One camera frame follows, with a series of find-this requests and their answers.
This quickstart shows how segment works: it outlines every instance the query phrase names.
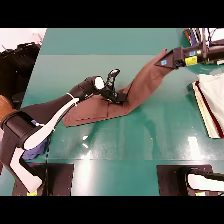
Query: yellow tag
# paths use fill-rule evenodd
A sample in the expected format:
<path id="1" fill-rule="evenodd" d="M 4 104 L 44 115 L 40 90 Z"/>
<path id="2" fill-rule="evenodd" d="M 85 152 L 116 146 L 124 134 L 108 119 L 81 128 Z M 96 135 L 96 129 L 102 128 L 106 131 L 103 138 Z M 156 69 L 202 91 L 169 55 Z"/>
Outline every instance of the yellow tag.
<path id="1" fill-rule="evenodd" d="M 185 63 L 187 66 L 196 65 L 198 63 L 198 57 L 193 56 L 193 57 L 185 58 Z"/>
<path id="2" fill-rule="evenodd" d="M 195 193 L 196 196 L 206 196 L 205 192 L 197 192 Z"/>
<path id="3" fill-rule="evenodd" d="M 27 192 L 27 196 L 37 196 L 37 191 L 31 192 L 31 193 Z"/>

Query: yellow label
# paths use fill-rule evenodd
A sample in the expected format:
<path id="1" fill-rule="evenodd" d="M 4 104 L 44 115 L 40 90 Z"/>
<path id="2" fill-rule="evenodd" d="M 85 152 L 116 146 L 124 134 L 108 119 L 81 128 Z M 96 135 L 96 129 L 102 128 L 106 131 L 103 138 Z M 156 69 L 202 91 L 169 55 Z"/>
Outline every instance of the yellow label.
<path id="1" fill-rule="evenodd" d="M 205 196 L 205 192 L 197 192 L 195 193 L 196 196 Z"/>
<path id="2" fill-rule="evenodd" d="M 198 63 L 198 57 L 193 56 L 193 57 L 185 58 L 185 63 L 187 66 L 196 65 Z"/>
<path id="3" fill-rule="evenodd" d="M 31 192 L 31 193 L 27 192 L 27 196 L 37 196 L 37 191 Z"/>

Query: green tabletop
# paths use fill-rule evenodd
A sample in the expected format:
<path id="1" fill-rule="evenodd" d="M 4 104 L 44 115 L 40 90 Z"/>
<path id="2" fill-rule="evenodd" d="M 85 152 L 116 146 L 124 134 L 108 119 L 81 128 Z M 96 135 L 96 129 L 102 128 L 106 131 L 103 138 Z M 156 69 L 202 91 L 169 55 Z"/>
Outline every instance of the green tabletop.
<path id="1" fill-rule="evenodd" d="M 124 87 L 163 48 L 181 45 L 187 41 L 174 28 L 48 29 L 23 106 L 57 98 L 88 76 L 105 79 L 115 68 L 121 70 L 116 88 Z M 208 138 L 189 86 L 199 73 L 222 71 L 223 66 L 181 68 L 128 116 L 70 128 L 60 122 L 49 162 L 75 164 L 72 195 L 158 195 L 158 164 L 209 163 L 224 173 L 223 140 Z M 45 155 L 33 161 L 44 162 Z M 4 171 L 0 195 L 10 195 L 3 179 L 12 183 Z"/>

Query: green table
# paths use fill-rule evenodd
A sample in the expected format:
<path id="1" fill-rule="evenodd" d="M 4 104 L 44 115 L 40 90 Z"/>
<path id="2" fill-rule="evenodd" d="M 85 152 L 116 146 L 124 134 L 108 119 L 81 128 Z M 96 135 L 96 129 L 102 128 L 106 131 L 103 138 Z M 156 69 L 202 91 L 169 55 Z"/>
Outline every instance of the green table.
<path id="1" fill-rule="evenodd" d="M 114 68 L 121 70 L 116 87 L 124 87 L 159 51 L 180 45 L 188 43 L 182 29 L 174 28 L 48 29 L 23 106 L 57 98 L 88 76 L 106 78 Z M 72 195 L 158 195 L 158 164 L 209 163 L 224 173 L 223 140 L 208 138 L 188 88 L 197 74 L 222 71 L 222 66 L 181 68 L 126 117 L 71 128 L 60 122 L 49 162 L 75 164 Z M 44 162 L 45 155 L 33 161 Z M 0 195 L 11 195 L 12 185 L 3 170 Z"/>

